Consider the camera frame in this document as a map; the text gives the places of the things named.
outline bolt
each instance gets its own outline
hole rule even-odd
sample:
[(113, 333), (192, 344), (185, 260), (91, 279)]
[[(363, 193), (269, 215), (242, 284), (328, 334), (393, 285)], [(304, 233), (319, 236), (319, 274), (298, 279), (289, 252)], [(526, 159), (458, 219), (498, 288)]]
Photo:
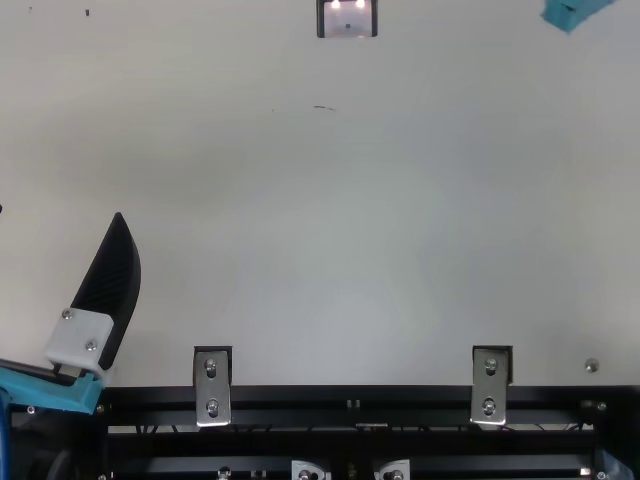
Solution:
[(215, 398), (207, 402), (207, 412), (209, 412), (211, 418), (218, 416), (218, 401)]
[(214, 378), (216, 376), (216, 361), (213, 358), (207, 358), (204, 362), (204, 369), (207, 371), (207, 377)]
[(496, 411), (496, 402), (492, 398), (487, 398), (482, 404), (482, 411), (487, 417), (490, 417)]
[(498, 362), (495, 358), (487, 358), (487, 360), (485, 360), (484, 362), (484, 368), (487, 369), (487, 373), (490, 375), (495, 373), (497, 366)]
[(584, 369), (589, 373), (596, 373), (600, 368), (600, 362), (597, 358), (588, 358), (586, 362), (584, 362)]

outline blue cable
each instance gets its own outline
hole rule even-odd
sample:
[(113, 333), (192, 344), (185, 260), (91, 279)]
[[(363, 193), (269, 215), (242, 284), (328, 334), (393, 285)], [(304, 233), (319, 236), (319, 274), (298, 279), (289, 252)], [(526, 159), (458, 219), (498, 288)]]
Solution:
[(0, 389), (0, 480), (10, 480), (9, 394)]

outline metal clip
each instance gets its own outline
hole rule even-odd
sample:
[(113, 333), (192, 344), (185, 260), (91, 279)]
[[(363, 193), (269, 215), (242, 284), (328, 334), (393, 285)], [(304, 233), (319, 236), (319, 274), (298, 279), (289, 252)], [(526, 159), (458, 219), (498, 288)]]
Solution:
[(231, 423), (231, 388), (227, 352), (196, 352), (193, 357), (196, 422), (199, 427)]
[(507, 421), (507, 384), (509, 352), (476, 348), (473, 351), (473, 388), (471, 421), (504, 425)]
[(291, 460), (291, 480), (331, 480), (331, 472), (315, 463), (304, 460)]
[(411, 480), (411, 462), (396, 460), (385, 463), (374, 472), (374, 477), (375, 480)]

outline ribbed black surface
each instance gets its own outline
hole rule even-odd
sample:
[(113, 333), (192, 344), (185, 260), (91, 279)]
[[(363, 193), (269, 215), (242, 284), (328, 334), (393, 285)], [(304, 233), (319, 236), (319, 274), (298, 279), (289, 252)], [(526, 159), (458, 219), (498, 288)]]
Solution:
[(116, 213), (72, 308), (104, 313), (113, 319), (113, 329), (100, 357), (100, 366), (111, 368), (133, 315), (140, 291), (140, 257), (120, 213)]

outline blue bracket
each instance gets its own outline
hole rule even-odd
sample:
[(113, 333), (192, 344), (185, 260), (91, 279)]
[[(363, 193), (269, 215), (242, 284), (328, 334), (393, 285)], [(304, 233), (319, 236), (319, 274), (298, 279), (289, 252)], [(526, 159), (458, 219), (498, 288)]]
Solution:
[(542, 18), (569, 33), (587, 17), (613, 2), (615, 0), (546, 0)]
[(7, 368), (0, 368), (0, 389), (10, 403), (92, 414), (104, 388), (93, 373), (78, 377), (71, 386), (58, 385)]

